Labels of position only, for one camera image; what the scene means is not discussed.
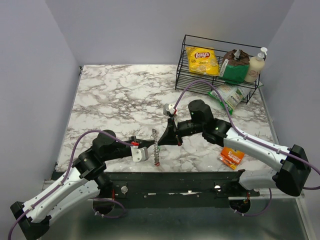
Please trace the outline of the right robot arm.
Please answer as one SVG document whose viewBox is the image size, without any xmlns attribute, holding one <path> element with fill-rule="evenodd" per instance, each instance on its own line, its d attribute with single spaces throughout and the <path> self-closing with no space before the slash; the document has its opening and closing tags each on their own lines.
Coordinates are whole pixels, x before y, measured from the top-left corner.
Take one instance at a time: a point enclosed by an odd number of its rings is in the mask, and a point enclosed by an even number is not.
<svg viewBox="0 0 320 240">
<path fill-rule="evenodd" d="M 244 170 L 230 183 L 230 191 L 241 196 L 247 190 L 278 188 L 283 193 L 298 197 L 308 179 L 311 167 L 305 150 L 299 145 L 286 147 L 267 142 L 233 127 L 231 123 L 215 118 L 203 100 L 188 105 L 191 118 L 178 120 L 178 111 L 165 104 L 167 127 L 158 140 L 160 146 L 181 146 L 183 137 L 201 133 L 209 143 L 243 152 L 269 166 L 263 170 Z"/>
</svg>

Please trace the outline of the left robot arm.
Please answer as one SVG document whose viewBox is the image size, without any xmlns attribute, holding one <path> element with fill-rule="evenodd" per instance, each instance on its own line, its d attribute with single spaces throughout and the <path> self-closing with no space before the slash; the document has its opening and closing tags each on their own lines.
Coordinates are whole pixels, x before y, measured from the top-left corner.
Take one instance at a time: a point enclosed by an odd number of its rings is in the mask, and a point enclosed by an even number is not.
<svg viewBox="0 0 320 240">
<path fill-rule="evenodd" d="M 154 140 L 132 136 L 120 140 L 111 130 L 96 130 L 92 146 L 75 157 L 71 152 L 69 164 L 47 189 L 25 202 L 15 202 L 10 209 L 27 240 L 37 240 L 50 228 L 50 223 L 70 207 L 89 199 L 113 200 L 114 184 L 105 172 L 106 161 L 132 157 L 135 162 L 147 160 L 148 148 Z"/>
</svg>

